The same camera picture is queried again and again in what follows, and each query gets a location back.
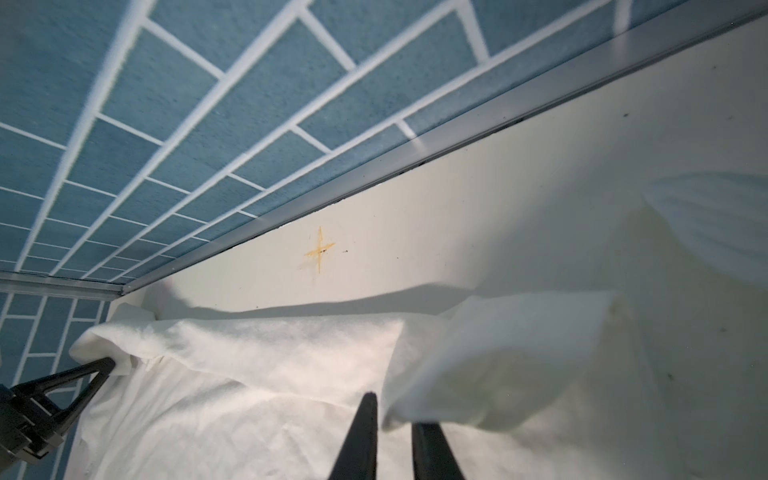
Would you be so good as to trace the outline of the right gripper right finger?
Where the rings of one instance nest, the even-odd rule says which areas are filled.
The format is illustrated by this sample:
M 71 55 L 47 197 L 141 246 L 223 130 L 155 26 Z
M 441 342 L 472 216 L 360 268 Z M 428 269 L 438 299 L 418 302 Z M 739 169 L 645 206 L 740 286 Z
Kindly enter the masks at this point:
M 441 426 L 411 425 L 412 464 L 415 480 L 464 480 Z

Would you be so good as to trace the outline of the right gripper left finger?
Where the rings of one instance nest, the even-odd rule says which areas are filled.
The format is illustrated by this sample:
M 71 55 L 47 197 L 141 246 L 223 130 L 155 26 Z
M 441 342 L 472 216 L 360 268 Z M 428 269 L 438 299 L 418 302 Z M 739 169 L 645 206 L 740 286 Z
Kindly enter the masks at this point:
M 378 400 L 363 395 L 329 480 L 374 480 L 377 475 Z

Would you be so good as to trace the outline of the white t shirt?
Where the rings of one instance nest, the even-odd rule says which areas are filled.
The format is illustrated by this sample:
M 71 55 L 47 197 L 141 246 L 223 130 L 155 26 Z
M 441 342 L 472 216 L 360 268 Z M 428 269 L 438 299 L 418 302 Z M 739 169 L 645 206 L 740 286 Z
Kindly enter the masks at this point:
M 438 315 L 158 320 L 120 306 L 72 346 L 104 390 L 90 479 L 322 479 L 367 392 L 377 475 L 413 476 L 411 425 L 447 426 L 487 477 L 668 472 L 618 294 L 546 282 Z

